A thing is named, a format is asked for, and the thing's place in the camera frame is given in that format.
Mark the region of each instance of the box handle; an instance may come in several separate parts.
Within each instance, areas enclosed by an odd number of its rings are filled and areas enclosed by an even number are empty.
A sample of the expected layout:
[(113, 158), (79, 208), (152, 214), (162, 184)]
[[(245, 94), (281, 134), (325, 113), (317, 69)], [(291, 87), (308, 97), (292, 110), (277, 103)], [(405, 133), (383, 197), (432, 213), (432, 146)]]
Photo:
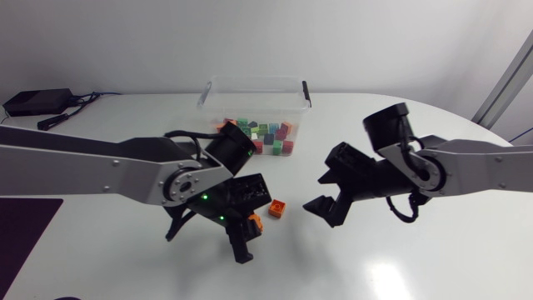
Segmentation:
[(304, 80), (301, 82), (303, 86), (303, 95), (306, 97), (306, 100), (309, 101), (309, 108), (312, 108), (311, 97), (309, 97), (309, 90), (307, 89), (307, 82)]
[(211, 81), (209, 81), (206, 85), (206, 88), (203, 89), (202, 95), (200, 95), (200, 99), (198, 99), (198, 104), (197, 104), (198, 107), (201, 107), (203, 103), (206, 101), (207, 94), (211, 90), (211, 85), (212, 85)]

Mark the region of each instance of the white wall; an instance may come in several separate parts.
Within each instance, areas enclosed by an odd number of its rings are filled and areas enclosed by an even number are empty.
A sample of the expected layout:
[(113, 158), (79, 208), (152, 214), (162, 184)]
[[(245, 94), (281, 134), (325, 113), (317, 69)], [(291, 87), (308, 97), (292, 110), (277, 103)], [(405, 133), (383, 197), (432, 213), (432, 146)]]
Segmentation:
[(384, 93), (471, 118), (532, 11), (530, 0), (0, 0), (0, 102), (296, 74), (312, 92)]

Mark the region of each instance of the power adapter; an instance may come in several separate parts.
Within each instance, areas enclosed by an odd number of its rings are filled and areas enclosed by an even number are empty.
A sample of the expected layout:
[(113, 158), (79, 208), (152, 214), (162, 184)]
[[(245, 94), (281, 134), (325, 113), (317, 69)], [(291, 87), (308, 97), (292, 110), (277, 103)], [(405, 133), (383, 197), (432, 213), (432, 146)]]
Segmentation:
[(59, 114), (68, 107), (72, 93), (68, 88), (25, 91), (3, 104), (11, 117)]

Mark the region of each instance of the metal pole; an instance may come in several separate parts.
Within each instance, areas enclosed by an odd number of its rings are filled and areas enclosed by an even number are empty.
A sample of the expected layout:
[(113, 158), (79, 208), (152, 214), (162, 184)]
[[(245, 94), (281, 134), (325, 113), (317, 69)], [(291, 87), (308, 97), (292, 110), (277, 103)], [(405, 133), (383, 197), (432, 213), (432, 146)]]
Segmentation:
[(533, 74), (533, 31), (527, 37), (500, 81), (492, 89), (489, 97), (476, 112), (472, 122), (491, 129), (530, 79), (531, 74)]

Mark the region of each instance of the robotic arm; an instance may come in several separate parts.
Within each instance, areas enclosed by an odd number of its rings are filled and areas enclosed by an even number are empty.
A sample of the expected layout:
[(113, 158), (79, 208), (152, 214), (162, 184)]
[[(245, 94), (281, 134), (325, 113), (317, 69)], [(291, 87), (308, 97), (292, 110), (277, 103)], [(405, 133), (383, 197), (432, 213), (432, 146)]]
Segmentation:
[[(418, 207), (431, 198), (475, 193), (487, 189), (533, 192), (533, 146), (500, 147), (470, 140), (413, 136), (407, 107), (400, 103), (363, 121), (380, 161), (347, 143), (334, 147), (326, 159), (330, 170), (319, 183), (336, 183), (341, 192), (334, 200), (320, 196), (304, 208), (324, 218), (333, 228), (342, 225), (351, 203), (386, 198), (390, 209), (406, 223), (418, 217)], [(420, 151), (409, 142), (417, 141)], [(412, 216), (396, 210), (391, 196), (410, 193)]]
[[(196, 146), (171, 140), (178, 136)], [(202, 150), (198, 138), (212, 142)], [(231, 123), (218, 134), (175, 131), (120, 143), (0, 126), (0, 195), (118, 193), (163, 206), (172, 218), (169, 242), (200, 214), (226, 229), (236, 261), (246, 263), (247, 241), (262, 228), (253, 210), (271, 201), (261, 174), (234, 178), (255, 151)]]

